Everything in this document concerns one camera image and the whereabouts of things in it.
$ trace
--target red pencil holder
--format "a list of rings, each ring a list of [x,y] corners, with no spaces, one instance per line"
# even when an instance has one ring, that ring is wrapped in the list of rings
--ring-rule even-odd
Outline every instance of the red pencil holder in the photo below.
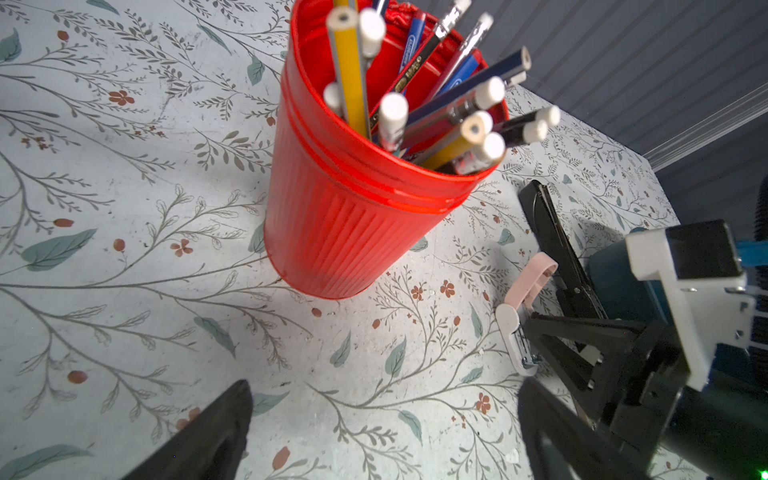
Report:
[[[370,1],[359,1],[366,6]],[[332,8],[332,0],[293,6],[264,243],[289,285],[336,300],[370,286],[491,171],[459,177],[417,167],[381,150],[325,106],[319,92],[335,79],[326,30]],[[395,2],[387,11],[387,35],[367,74],[371,108],[399,73],[414,11]],[[435,21],[428,15],[424,38]],[[406,92],[411,110],[461,42],[453,31],[413,78]],[[495,121],[508,118],[503,102],[490,113]]]

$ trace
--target green leaf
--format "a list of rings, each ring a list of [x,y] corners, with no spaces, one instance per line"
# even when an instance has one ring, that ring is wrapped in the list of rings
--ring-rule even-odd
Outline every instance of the green leaf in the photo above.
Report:
[[[269,412],[280,403],[286,395],[290,393],[290,390],[281,395],[269,395],[266,393],[253,392],[253,412],[251,416],[257,417],[264,413]]]
[[[515,236],[512,235],[512,232],[510,232],[509,229],[507,228],[502,230],[502,235],[498,238],[498,244],[506,245],[507,243],[514,243],[514,242],[515,242]]]
[[[224,47],[224,50],[228,51],[229,54],[232,55],[232,52],[227,47],[227,44],[224,43],[224,41],[219,37],[219,35],[216,35],[208,27],[206,27],[204,25],[199,25],[198,24],[197,26],[200,28],[200,30],[204,31],[206,33],[206,35],[208,35],[210,37],[211,40],[215,41],[217,44],[219,44],[222,47]]]
[[[93,454],[72,445],[53,445],[37,452],[14,458],[0,468],[0,480],[19,480],[45,467],[49,463],[67,458],[92,457]]]
[[[480,338],[482,336],[482,322],[471,303],[469,304],[469,308],[472,309],[472,326],[475,327],[475,338]]]
[[[250,79],[250,84],[255,85],[259,83],[262,75],[264,75],[264,64],[261,63],[261,60],[258,58],[253,57],[250,65],[248,65],[248,78]]]
[[[406,360],[406,340],[408,339],[402,339],[402,342],[389,354],[389,357],[384,364],[384,371],[391,376],[400,375],[400,369],[402,368],[403,362]]]
[[[424,250],[428,245],[429,245],[429,242],[427,241],[427,237],[422,237],[422,239],[416,242],[416,245],[411,247],[410,250],[412,252],[420,252]]]
[[[256,227],[256,231],[253,232],[253,236],[250,238],[248,251],[254,253],[262,253],[264,250],[264,222],[262,222],[261,225]]]
[[[22,258],[29,262],[27,270],[31,272],[50,270],[80,250],[94,236],[94,233],[96,229],[84,230],[75,235],[51,238],[27,247],[22,252]]]
[[[214,340],[219,345],[229,350],[232,357],[235,357],[235,344],[232,342],[232,337],[229,333],[225,332],[219,323],[212,318],[203,318],[200,316],[194,317],[194,322],[199,325],[203,330],[210,333]]]
[[[472,383],[475,380],[480,378],[480,375],[482,375],[482,367],[479,366],[476,369],[472,369],[471,372],[467,373],[467,376],[462,379],[462,383]]]
[[[85,0],[85,3],[89,5],[93,5],[94,7],[103,8],[104,10],[109,10],[110,12],[118,15],[120,14],[120,12],[118,12],[118,10],[115,7],[113,7],[112,5],[109,5],[104,0]]]
[[[344,340],[339,349],[331,355],[331,365],[339,368],[346,362],[346,357],[349,356],[349,341],[352,339],[352,331],[347,333],[346,340]]]
[[[411,427],[411,432],[413,432],[413,435],[416,435],[416,438],[419,439],[419,443],[422,442],[422,423],[419,421],[419,418],[416,417],[416,415],[413,415],[408,410],[400,410],[400,413],[397,415],[397,418],[401,419],[403,422],[406,423],[407,426]]]
[[[13,35],[0,40],[0,61],[9,61],[22,54],[22,44],[18,41],[18,32],[13,29]]]

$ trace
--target floral tablecloth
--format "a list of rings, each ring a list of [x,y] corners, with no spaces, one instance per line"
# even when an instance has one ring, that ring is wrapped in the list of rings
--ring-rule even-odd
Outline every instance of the floral tablecloth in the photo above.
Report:
[[[566,115],[366,292],[292,290],[260,227],[290,7],[0,0],[1,480],[120,478],[242,378],[238,479],[530,478],[492,315],[538,250],[516,192],[549,184],[583,257],[667,198]]]

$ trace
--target yellow pencil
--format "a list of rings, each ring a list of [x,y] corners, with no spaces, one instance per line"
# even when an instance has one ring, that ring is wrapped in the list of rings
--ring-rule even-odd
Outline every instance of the yellow pencil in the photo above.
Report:
[[[347,6],[335,7],[326,19],[336,82],[341,87],[343,117],[354,131],[370,140],[366,69],[357,24],[357,12]]]
[[[413,163],[428,170],[437,170],[454,158],[461,157],[469,149],[485,140],[482,116],[470,115],[443,139],[424,151]]]
[[[334,7],[350,7],[357,12],[357,0],[333,0]]]

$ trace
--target gray wall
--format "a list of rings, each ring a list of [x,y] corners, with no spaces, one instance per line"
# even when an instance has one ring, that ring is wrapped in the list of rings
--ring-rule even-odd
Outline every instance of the gray wall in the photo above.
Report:
[[[722,218],[736,240],[754,238],[760,182],[768,175],[768,114],[656,172],[681,223]]]
[[[641,154],[768,81],[766,0],[475,0],[458,30],[483,11],[489,63],[527,46],[526,88]]]

